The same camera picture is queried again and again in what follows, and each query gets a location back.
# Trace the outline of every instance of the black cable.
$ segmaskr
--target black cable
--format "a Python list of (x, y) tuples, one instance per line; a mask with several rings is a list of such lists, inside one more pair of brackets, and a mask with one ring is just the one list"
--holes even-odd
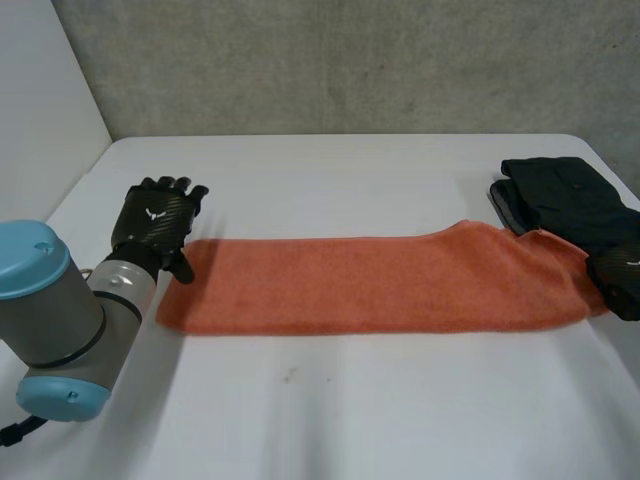
[(22, 423), (14, 423), (0, 430), (0, 446), (10, 447), (21, 442), (25, 435), (29, 435), (47, 423), (44, 418), (31, 415)]

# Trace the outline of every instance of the gray concrete wall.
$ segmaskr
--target gray concrete wall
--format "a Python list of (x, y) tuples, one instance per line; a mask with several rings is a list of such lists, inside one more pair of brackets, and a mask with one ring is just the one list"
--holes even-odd
[(114, 139), (545, 132), (640, 194), (638, 0), (54, 0)]

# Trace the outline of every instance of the white wall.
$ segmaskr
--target white wall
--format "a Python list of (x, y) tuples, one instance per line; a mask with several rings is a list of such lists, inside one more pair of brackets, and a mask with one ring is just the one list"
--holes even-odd
[(49, 0), (0, 0), (0, 221), (46, 219), (111, 144)]

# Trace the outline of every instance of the logo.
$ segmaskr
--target logo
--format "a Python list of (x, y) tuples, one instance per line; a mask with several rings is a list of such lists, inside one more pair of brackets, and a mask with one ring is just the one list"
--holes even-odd
[(148, 208), (145, 208), (144, 211), (147, 212), (151, 221), (154, 221), (156, 218), (164, 217), (167, 214), (167, 212), (151, 213)]

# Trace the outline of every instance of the wall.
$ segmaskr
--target wall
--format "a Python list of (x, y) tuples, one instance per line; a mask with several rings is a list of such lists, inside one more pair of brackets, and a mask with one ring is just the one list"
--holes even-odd
[(0, 2), (0, 221), (46, 219), (111, 143), (48, 0)]
[(114, 138), (547, 132), (640, 193), (640, 2), (54, 0)]

